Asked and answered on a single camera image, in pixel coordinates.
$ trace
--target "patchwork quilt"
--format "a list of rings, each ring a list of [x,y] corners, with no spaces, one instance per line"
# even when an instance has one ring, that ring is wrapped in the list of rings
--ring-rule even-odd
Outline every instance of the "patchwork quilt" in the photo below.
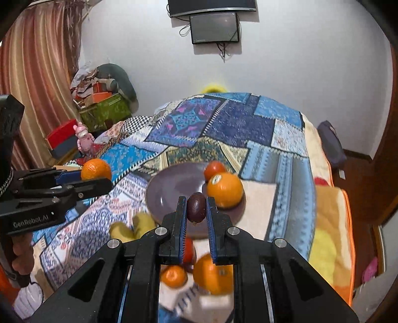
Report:
[[[309,259],[316,225],[314,178],[332,183],[316,130],[299,111],[250,93],[196,95],[163,105],[151,118],[120,122],[102,138],[112,138],[98,157],[111,166],[114,188],[86,201],[91,206],[83,214],[71,209],[64,224],[34,234],[31,278],[37,284],[23,289],[14,304],[23,318],[110,239],[111,223],[132,226],[134,214],[148,211],[148,182],[176,163],[223,162],[244,184],[244,229],[269,241],[283,237]],[[267,210],[266,203],[274,206],[273,214],[256,212]],[[195,242],[197,249],[201,243]],[[198,294],[191,283],[189,301]],[[161,295],[168,293],[161,286]],[[184,314],[181,302],[166,303],[160,300],[160,323],[232,320],[230,307],[204,317]]]

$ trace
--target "yellow object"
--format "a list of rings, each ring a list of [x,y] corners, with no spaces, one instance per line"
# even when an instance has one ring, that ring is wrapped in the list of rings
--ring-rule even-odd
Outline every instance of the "yellow object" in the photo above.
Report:
[[[216,266],[209,253],[193,266],[195,283],[213,295],[226,295],[234,290],[234,268],[232,265]]]
[[[112,223],[109,228],[112,239],[119,239],[123,243],[135,240],[135,234],[124,222]]]
[[[309,263],[332,286],[334,285],[333,275],[336,268],[336,256],[336,246],[330,234],[317,228]]]
[[[355,246],[345,191],[315,185],[316,227],[309,263],[351,306]]]
[[[202,94],[206,93],[225,93],[228,92],[226,88],[222,87],[221,85],[218,84],[209,84],[202,90]]]
[[[160,280],[170,288],[180,288],[188,280],[188,275],[180,266],[169,266],[160,274]]]
[[[140,239],[145,233],[156,228],[156,223],[145,212],[139,212],[133,217],[133,226],[136,239]]]
[[[235,174],[219,173],[209,180],[207,195],[214,197],[217,206],[232,208],[242,199],[243,185]]]
[[[94,158],[83,165],[80,176],[82,181],[102,177],[112,180],[112,171],[106,161],[99,158]]]

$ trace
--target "red chair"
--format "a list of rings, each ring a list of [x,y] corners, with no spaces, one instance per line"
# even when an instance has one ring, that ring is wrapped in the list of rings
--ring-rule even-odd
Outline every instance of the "red chair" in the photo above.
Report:
[[[77,120],[72,119],[58,128],[54,129],[44,140],[51,153],[51,160],[48,162],[49,166],[66,163],[78,156],[77,137],[75,136],[74,125],[77,125]]]

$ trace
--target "cable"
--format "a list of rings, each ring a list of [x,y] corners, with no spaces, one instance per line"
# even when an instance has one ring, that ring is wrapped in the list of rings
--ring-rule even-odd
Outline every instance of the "cable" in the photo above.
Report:
[[[232,35],[232,37],[229,39],[228,43],[230,43],[230,41],[235,37],[236,33],[238,33],[238,32],[241,30],[241,28],[242,28],[242,26],[241,26],[241,24],[240,24],[240,19],[239,19],[238,14],[236,14],[236,17],[238,18],[238,26],[237,26],[237,28],[236,28],[234,34]],[[219,49],[219,51],[221,52],[221,55],[220,55],[220,56],[222,57],[222,60],[223,60],[224,63],[225,63],[225,55],[226,55],[225,50],[226,50],[226,48],[227,48],[227,46],[228,46],[229,44],[225,45],[225,43],[216,43],[216,45],[217,45],[217,48]]]
[[[181,32],[182,32],[185,28],[188,28],[188,30],[187,30],[185,33],[181,34]],[[191,30],[191,25],[188,24],[188,25],[185,25],[184,27],[182,27],[182,28],[179,30],[178,33],[179,33],[179,35],[180,35],[181,37],[185,37],[185,36],[187,36],[187,35],[189,34],[190,30]]]
[[[170,17],[169,4],[167,4],[167,6],[166,6],[166,10],[167,10],[167,14],[169,15],[169,18],[171,18],[171,17]],[[185,19],[178,18],[178,17],[173,17],[173,18],[176,18],[176,19],[178,19],[178,20],[182,20],[182,21],[189,21],[189,20],[185,20]]]

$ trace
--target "pink object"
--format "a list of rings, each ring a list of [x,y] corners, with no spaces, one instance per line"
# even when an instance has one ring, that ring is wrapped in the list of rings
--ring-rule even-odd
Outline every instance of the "pink object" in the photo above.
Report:
[[[378,260],[374,257],[362,273],[362,284],[370,281],[377,274]]]
[[[78,138],[77,148],[80,152],[86,155],[94,143],[94,137],[88,132],[86,125],[82,124],[81,122],[79,122],[77,126],[73,126],[73,129],[75,130],[76,137]]]

